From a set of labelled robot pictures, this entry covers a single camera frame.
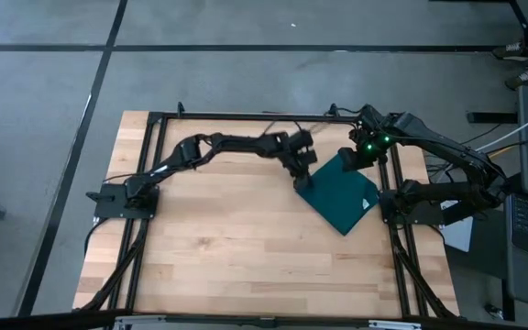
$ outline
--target white cable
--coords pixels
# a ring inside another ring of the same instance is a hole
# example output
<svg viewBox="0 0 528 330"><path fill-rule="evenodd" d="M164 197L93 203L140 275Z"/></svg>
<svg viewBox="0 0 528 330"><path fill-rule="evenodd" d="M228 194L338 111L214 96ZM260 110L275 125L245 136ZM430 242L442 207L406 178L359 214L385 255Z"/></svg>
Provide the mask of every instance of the white cable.
<svg viewBox="0 0 528 330"><path fill-rule="evenodd" d="M490 146L492 146L492 145L495 145L495 144L497 144L497 143L503 141L505 138L508 138L509 136L513 135L514 133L517 133L517 132L519 132L519 131L524 130L526 127L528 127L528 123L525 124L525 125L523 125L523 126L520 126L519 128L517 128L517 129L515 129L515 130L513 130L511 133L505 135L504 137L501 137L501 138L499 138L499 139L497 139L497 140L495 140L495 141L492 141L492 142L490 142L489 144L487 144L487 145L485 145L485 146L482 146L482 147L480 147L480 148L477 148L476 151L481 151L481 150L486 149L486 148L488 148L488 147L490 147Z"/></svg>
<svg viewBox="0 0 528 330"><path fill-rule="evenodd" d="M513 135L513 134L515 134L515 133L518 133L518 132L524 130L524 129L527 128L527 127L528 127L528 123L525 124L525 125L523 125L523 126L520 126L519 128L517 128L517 129L515 129L515 130L513 130L511 133L505 135L504 137L498 138L498 139L496 139L496 140L490 142L490 143L487 144L487 145L484 145L484 146L482 146L482 147L480 147L480 148L477 148L476 151L482 151L483 149L486 149L486 148L488 148L488 147L491 147L491 146L493 146L493 145L495 145L495 144L497 144L497 143L503 141L505 138L508 138L509 136L511 136L511 135ZM453 165L451 165L451 164L448 165L448 166L445 168L445 170L444 170L441 174L439 174L439 177L437 178L437 181L435 181L435 183L439 183L439 182L441 181L441 179L443 179L443 177L444 177L444 175L446 174L446 172L449 171L449 170L451 170L452 167L453 167Z"/></svg>

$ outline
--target white paper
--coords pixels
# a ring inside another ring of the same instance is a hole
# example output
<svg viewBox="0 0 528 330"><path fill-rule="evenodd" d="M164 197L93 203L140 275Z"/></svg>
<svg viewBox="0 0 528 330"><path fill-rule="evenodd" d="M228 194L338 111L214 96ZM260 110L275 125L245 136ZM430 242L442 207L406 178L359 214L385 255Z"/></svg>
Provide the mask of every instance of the white paper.
<svg viewBox="0 0 528 330"><path fill-rule="evenodd" d="M441 203L441 209L445 210L447 207L457 204L457 201L445 201ZM464 252L469 252L469 243L472 237L472 222L473 216L469 216L461 221L446 225L441 233L445 238L445 244L457 248Z"/></svg>

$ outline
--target teal cloth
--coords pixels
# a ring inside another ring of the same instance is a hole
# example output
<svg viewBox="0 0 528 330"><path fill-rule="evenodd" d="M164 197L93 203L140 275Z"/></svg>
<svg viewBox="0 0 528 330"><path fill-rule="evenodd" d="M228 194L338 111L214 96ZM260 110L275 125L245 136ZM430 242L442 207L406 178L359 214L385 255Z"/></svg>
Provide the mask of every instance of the teal cloth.
<svg viewBox="0 0 528 330"><path fill-rule="evenodd" d="M378 203L379 193L374 182L342 166L341 158L333 157L312 176L313 185L297 193L345 236Z"/></svg>

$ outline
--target desk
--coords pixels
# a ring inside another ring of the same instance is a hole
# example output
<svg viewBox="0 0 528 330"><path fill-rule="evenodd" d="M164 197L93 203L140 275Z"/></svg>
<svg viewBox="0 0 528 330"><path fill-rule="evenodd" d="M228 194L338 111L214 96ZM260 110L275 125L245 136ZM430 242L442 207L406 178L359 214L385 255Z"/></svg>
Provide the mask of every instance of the desk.
<svg viewBox="0 0 528 330"><path fill-rule="evenodd" d="M107 177L136 170L147 118L147 112L124 112ZM162 155L168 157L176 143L193 134L258 136L267 125L265 121L170 119ZM279 122L271 131L296 129L294 123ZM352 145L347 139L349 126L321 124L315 130L320 130L313 135L319 161L312 172L334 157L338 148ZM399 151L403 176L427 182L421 150ZM393 187L391 166L389 171ZM380 186L377 167L362 172ZM220 154L195 171L177 173L162 182L160 190L135 311L401 316L388 229L378 206L343 237L293 191L292 178L277 160L238 153ZM92 235L74 307L90 301L113 271L124 222L110 219ZM423 275L457 314L441 237L426 226L414 229ZM128 283L126 274L120 307ZM408 276L406 283L416 314Z"/></svg>

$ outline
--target person's foot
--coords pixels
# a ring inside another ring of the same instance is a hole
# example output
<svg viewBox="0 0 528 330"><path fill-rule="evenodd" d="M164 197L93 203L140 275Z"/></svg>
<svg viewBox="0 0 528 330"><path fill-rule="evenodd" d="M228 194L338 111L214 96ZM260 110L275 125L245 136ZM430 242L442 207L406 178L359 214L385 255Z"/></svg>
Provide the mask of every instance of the person's foot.
<svg viewBox="0 0 528 330"><path fill-rule="evenodd" d="M507 79L504 84L513 91L521 86L528 86L528 69L516 77Z"/></svg>
<svg viewBox="0 0 528 330"><path fill-rule="evenodd" d="M527 61L528 49L522 41L498 47L492 50L492 55L498 60Z"/></svg>

